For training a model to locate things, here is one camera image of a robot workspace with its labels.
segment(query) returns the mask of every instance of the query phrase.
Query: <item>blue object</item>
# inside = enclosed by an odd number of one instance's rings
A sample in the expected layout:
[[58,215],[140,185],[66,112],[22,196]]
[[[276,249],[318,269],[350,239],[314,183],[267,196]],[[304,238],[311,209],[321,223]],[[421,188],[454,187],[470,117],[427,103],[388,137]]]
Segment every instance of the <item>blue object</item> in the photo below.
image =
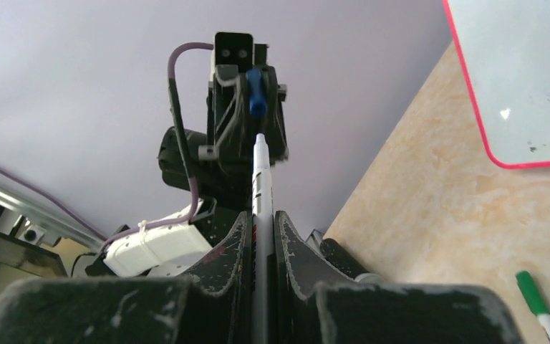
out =
[[262,85],[262,73],[258,68],[246,72],[250,91],[250,113],[252,117],[262,118],[266,115],[266,96]]

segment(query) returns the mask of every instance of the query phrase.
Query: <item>green marker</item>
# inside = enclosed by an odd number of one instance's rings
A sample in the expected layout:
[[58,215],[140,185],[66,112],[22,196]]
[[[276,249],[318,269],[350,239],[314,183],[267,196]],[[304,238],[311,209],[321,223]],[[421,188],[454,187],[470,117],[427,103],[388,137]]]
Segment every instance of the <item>green marker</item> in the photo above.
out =
[[545,300],[543,300],[539,289],[536,287],[534,279],[532,279],[532,276],[527,271],[520,271],[516,274],[516,280],[518,281],[518,287],[524,296],[528,308],[530,308],[532,314],[534,314],[536,319],[539,320],[539,323],[541,323],[550,342],[549,308],[545,304]]

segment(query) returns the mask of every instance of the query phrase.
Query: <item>whiteboard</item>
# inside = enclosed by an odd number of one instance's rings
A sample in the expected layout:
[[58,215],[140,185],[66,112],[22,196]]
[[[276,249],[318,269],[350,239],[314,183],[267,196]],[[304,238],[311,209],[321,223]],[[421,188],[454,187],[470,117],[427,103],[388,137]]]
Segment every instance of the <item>whiteboard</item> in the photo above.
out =
[[[290,159],[273,169],[274,203],[305,236],[334,220],[450,43],[439,0],[0,0],[0,165],[105,235],[184,208],[190,194],[157,164],[173,124],[166,65],[218,31],[268,43],[288,86]],[[206,130],[209,72],[209,52],[178,60],[191,130]]]
[[444,3],[491,160],[550,166],[550,1]]

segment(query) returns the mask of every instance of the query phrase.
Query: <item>zip tie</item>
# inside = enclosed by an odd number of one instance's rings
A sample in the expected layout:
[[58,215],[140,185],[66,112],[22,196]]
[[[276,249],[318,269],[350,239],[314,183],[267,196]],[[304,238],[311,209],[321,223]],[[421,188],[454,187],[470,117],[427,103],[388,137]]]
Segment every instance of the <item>zip tie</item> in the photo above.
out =
[[138,224],[138,228],[140,228],[139,230],[139,233],[140,233],[140,248],[142,248],[142,250],[144,251],[144,253],[151,257],[153,259],[153,262],[155,263],[155,266],[159,266],[161,265],[161,259],[159,259],[159,257],[157,257],[157,255],[155,254],[155,252],[153,252],[150,247],[146,244],[146,225],[148,224],[148,221],[146,220],[142,220],[139,224]]

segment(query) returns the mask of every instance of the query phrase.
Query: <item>marker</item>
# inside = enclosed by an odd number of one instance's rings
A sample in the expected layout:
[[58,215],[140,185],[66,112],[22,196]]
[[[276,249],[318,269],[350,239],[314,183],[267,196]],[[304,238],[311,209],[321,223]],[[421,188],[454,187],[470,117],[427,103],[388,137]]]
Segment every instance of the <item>marker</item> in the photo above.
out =
[[516,280],[518,282],[518,287],[520,288],[520,291],[524,296],[526,304],[528,305],[528,308],[530,308],[532,314],[534,314],[539,323],[541,323],[541,326],[547,334],[547,339],[549,339],[550,342],[549,308],[545,304],[545,300],[541,296],[539,289],[536,287],[534,279],[532,279],[532,276],[529,272],[520,271],[516,274]]
[[273,193],[269,147],[263,134],[254,144],[252,173],[252,248],[254,250],[254,289],[252,292],[252,343],[269,343],[269,333],[275,319],[272,293],[275,288],[272,270],[275,262]]

